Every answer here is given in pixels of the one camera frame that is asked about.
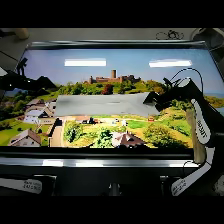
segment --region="logo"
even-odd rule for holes
[[[200,132],[200,134],[202,135],[202,137],[203,137],[203,138],[207,137],[207,134],[205,133],[205,130],[204,130],[204,128],[203,128],[202,123],[201,123],[200,120],[197,121],[197,124],[198,124],[199,132]]]

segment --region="castle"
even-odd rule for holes
[[[138,79],[135,79],[134,75],[128,75],[128,76],[123,76],[121,75],[120,77],[116,78],[116,70],[111,70],[111,77],[110,78],[104,78],[104,77],[96,77],[96,79],[93,79],[92,76],[90,76],[88,83],[97,83],[97,82],[124,82],[126,80],[130,80],[133,83],[141,81],[141,78],[139,77]]]

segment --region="black frame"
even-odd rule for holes
[[[204,41],[52,41],[52,42],[33,42],[29,43],[26,50],[56,50],[56,49],[205,49],[208,50]],[[216,67],[224,81],[217,64]],[[186,159],[194,158],[192,149],[173,148],[149,148],[139,147],[137,149],[92,149],[91,152],[87,148],[49,148],[49,147],[8,147],[0,146],[0,156],[17,157],[17,158],[148,158],[148,159]]]

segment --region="printed landscape picture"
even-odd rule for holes
[[[150,67],[150,61],[189,60],[203,78],[204,96],[220,113],[224,85],[206,50],[79,49],[28,50],[25,75],[56,85],[38,92],[15,89],[0,104],[0,146],[71,148],[193,148],[188,101],[173,100],[158,112],[143,104],[151,91],[163,94],[163,78],[185,68]],[[66,60],[105,61],[101,66],[67,65]],[[185,71],[201,89],[200,77]]]

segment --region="blue sky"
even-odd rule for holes
[[[47,76],[53,82],[66,84],[68,81],[88,80],[92,75],[110,77],[112,69],[117,76],[135,75],[143,80],[153,79],[163,82],[163,78],[172,78],[185,67],[150,68],[149,61],[177,59],[191,60],[192,68],[197,69],[203,78],[205,93],[224,94],[224,83],[206,50],[196,49],[73,49],[73,50],[28,50],[24,57],[28,59],[25,74],[37,79]],[[105,67],[65,67],[65,59],[105,58]],[[200,78],[194,71],[184,71],[177,78],[191,77],[201,88]]]

